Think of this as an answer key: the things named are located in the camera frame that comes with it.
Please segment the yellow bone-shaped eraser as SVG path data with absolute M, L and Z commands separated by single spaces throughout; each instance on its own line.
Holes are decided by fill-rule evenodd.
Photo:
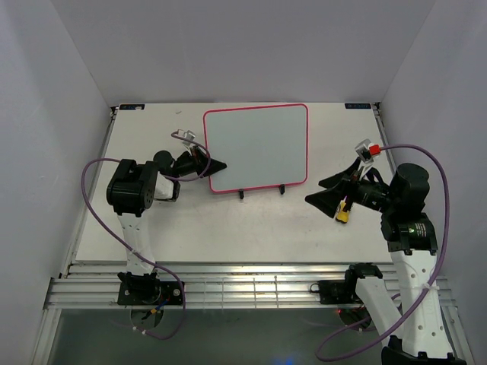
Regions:
M 350 204 L 347 204 L 345 200 L 341 201 L 336 212 L 335 221 L 341 224 L 347 224 L 349 222 L 351 209 L 352 206 Z

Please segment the pink framed whiteboard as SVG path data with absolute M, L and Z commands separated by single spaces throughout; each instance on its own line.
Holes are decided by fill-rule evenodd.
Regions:
M 308 178 L 309 109 L 303 103 L 212 109 L 205 144 L 227 167 L 209 177 L 214 193 L 295 186 Z

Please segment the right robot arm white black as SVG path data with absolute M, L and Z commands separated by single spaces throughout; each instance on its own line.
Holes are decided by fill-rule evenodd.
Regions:
M 400 305 L 388 294 L 380 269 L 372 263 L 349 266 L 342 295 L 362 302 L 375 324 L 383 364 L 463 364 L 444 328 L 436 285 L 440 259 L 434 225 L 423 211 L 430 185 L 427 170 L 402 163 L 390 183 L 360 160 L 320 181 L 322 191 L 306 203 L 331 218 L 353 204 L 378 211 L 380 230 L 396 270 Z

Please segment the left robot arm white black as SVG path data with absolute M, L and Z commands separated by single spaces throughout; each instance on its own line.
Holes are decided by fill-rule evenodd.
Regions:
M 175 202 L 183 177 L 192 173 L 207 177 L 227 167 L 226 163 L 208 157 L 198 146 L 177 159 L 169 151 L 159 151 L 146 163 L 129 159 L 119 162 L 107 187 L 107 202 L 123 229 L 123 239 L 130 246 L 126 250 L 126 270 L 118 277 L 126 285 L 136 284 L 135 295 L 143 303 L 154 303 L 161 296 L 161 285 L 151 265 L 154 256 L 145 211 L 155 201 Z

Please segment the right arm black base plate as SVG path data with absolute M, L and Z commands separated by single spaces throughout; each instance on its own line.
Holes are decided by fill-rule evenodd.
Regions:
M 319 296 L 320 304 L 362 304 L 344 280 L 321 280 L 312 283 L 309 289 L 311 294 Z

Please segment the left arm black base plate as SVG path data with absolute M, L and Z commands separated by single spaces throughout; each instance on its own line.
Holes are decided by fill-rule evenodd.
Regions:
M 136 287 L 121 283 L 116 303 L 119 306 L 169 306 L 183 304 L 182 291 L 176 281 L 159 281 L 154 286 Z

